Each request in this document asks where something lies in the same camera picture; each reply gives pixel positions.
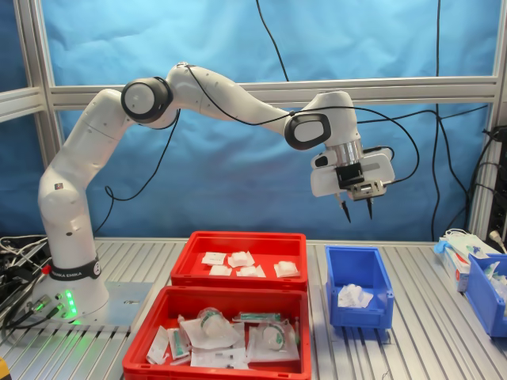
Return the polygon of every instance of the aluminum frame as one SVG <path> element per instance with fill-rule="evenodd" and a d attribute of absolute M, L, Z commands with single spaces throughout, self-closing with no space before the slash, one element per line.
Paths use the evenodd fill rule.
<path fill-rule="evenodd" d="M 13 0 L 13 2 L 31 88 L 16 90 L 21 98 L 16 98 L 16 95 L 0 94 L 0 121 L 34 113 L 43 163 L 47 166 L 65 139 L 57 112 L 84 109 L 101 89 L 122 89 L 123 86 L 55 85 L 40 0 Z M 494 125 L 507 122 L 507 91 L 504 91 L 507 54 L 506 3 L 507 0 L 501 2 L 494 75 L 491 76 L 269 82 L 245 83 L 241 86 L 257 99 L 276 107 L 302 107 L 317 93 L 336 89 L 349 92 L 357 105 L 490 103 L 492 105 L 487 129 L 491 129 Z M 498 162 L 499 154 L 499 144 L 493 143 L 485 159 L 489 162 Z M 496 181 L 496 168 L 487 165 L 481 172 L 479 180 L 484 185 L 493 187 Z M 476 193 L 470 228 L 479 237 L 484 238 L 492 196 L 483 188 L 478 189 Z"/>

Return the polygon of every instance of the white tissue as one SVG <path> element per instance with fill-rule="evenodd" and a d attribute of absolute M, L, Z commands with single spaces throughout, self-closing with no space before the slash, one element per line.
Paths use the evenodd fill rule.
<path fill-rule="evenodd" d="M 295 264 L 291 261 L 281 261 L 275 264 L 276 277 L 293 277 L 299 276 L 299 272 Z"/>
<path fill-rule="evenodd" d="M 160 364 L 166 362 L 169 354 L 166 354 L 167 346 L 169 345 L 169 334 L 162 326 L 158 327 L 157 335 L 153 339 L 150 350 L 146 355 L 146 360 L 151 364 Z"/>
<path fill-rule="evenodd" d="M 266 277 L 264 271 L 261 266 L 258 265 L 256 268 L 252 267 L 243 267 L 239 271 L 236 272 L 237 277 Z"/>
<path fill-rule="evenodd" d="M 211 271 L 209 271 L 210 276 L 230 276 L 231 273 L 232 268 L 225 265 L 213 265 Z"/>
<path fill-rule="evenodd" d="M 226 253 L 206 252 L 201 263 L 207 265 L 222 265 L 225 260 L 225 256 L 227 256 Z"/>
<path fill-rule="evenodd" d="M 368 306 L 373 298 L 373 294 L 370 294 L 360 286 L 351 283 L 343 287 L 338 293 L 338 307 L 355 307 L 363 309 Z"/>
<path fill-rule="evenodd" d="M 227 262 L 232 268 L 251 267 L 255 264 L 255 260 L 250 252 L 234 252 L 231 257 L 227 258 Z"/>

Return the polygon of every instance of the blue plastic bin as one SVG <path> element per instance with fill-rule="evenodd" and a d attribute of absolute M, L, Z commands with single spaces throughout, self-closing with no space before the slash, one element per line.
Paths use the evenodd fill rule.
<path fill-rule="evenodd" d="M 390 329 L 395 296 L 379 250 L 373 247 L 326 246 L 327 302 L 333 326 Z M 364 309 L 338 307 L 338 293 L 349 284 L 373 294 Z"/>
<path fill-rule="evenodd" d="M 489 336 L 507 336 L 507 318 L 504 317 L 505 302 L 484 274 L 484 269 L 488 265 L 500 261 L 495 271 L 500 275 L 507 275 L 507 256 L 488 256 L 489 259 L 478 260 L 469 255 L 470 275 L 467 298 Z"/>

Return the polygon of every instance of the transparent plastic bag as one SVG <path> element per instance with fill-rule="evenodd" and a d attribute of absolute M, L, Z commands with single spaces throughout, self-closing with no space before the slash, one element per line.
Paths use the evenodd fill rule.
<path fill-rule="evenodd" d="M 182 321 L 180 326 L 188 335 L 191 345 L 197 348 L 226 348 L 241 339 L 229 321 L 211 307 L 201 310 L 197 319 Z"/>
<path fill-rule="evenodd" d="M 246 358 L 248 362 L 287 362 L 299 360 L 295 332 L 288 320 L 250 327 Z"/>

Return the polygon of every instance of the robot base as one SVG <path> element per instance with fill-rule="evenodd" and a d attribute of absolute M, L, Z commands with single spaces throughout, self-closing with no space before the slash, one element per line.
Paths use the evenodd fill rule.
<path fill-rule="evenodd" d="M 127 329 L 139 320 L 143 307 L 151 294 L 153 283 L 106 282 L 109 300 L 99 310 L 77 318 L 72 325 L 87 325 L 103 331 L 118 327 Z"/>
<path fill-rule="evenodd" d="M 100 277 L 63 282 L 46 276 L 34 287 L 32 302 L 44 296 L 48 296 L 50 302 L 33 319 L 40 319 L 55 306 L 62 304 L 63 308 L 51 322 L 63 322 L 63 326 L 69 327 L 88 325 L 129 328 L 139 317 L 139 311 L 152 286 L 153 283 L 104 283 Z"/>

